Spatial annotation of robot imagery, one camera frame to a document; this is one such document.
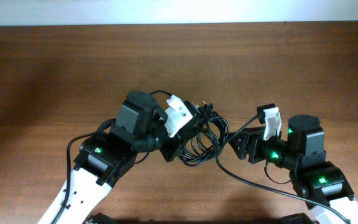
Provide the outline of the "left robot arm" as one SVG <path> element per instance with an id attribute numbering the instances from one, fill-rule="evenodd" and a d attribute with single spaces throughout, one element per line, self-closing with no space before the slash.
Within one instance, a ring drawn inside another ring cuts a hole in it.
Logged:
<path id="1" fill-rule="evenodd" d="M 75 159 L 67 159 L 67 180 L 40 223 L 83 223 L 88 214 L 135 164 L 137 155 L 160 151 L 178 157 L 206 124 L 212 105 L 198 106 L 175 95 L 163 109 L 153 93 L 131 91 L 117 118 L 101 123 Z"/>

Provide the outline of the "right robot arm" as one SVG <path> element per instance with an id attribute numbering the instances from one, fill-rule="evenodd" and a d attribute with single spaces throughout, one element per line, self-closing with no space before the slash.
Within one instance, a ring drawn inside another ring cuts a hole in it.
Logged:
<path id="1" fill-rule="evenodd" d="M 281 138 L 280 110 L 257 107 L 256 128 L 229 133 L 229 145 L 240 160 L 265 161 L 289 171 L 296 197 L 306 203 L 318 223 L 358 223 L 358 203 L 344 173 L 327 161 L 324 130 L 316 116 L 298 114 L 288 120 Z"/>

